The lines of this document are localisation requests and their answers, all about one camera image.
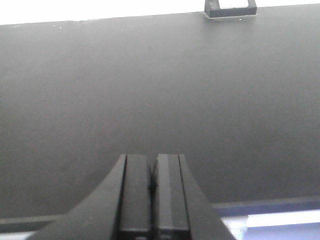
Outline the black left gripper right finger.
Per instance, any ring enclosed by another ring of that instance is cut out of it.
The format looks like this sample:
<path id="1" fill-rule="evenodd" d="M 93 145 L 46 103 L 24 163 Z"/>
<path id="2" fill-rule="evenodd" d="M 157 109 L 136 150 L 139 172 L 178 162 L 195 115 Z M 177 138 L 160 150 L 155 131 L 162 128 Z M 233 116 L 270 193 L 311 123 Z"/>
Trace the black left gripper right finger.
<path id="1" fill-rule="evenodd" d="M 153 170 L 155 240 L 233 240 L 183 154 L 159 154 Z"/>

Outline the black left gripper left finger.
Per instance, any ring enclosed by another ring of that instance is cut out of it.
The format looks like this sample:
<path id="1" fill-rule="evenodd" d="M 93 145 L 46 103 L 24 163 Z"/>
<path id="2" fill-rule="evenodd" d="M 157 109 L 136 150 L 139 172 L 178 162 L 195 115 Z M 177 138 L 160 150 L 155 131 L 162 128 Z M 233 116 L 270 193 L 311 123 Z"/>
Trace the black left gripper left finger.
<path id="1" fill-rule="evenodd" d="M 122 154 L 95 190 L 30 239 L 149 240 L 151 232 L 147 158 L 141 154 Z"/>

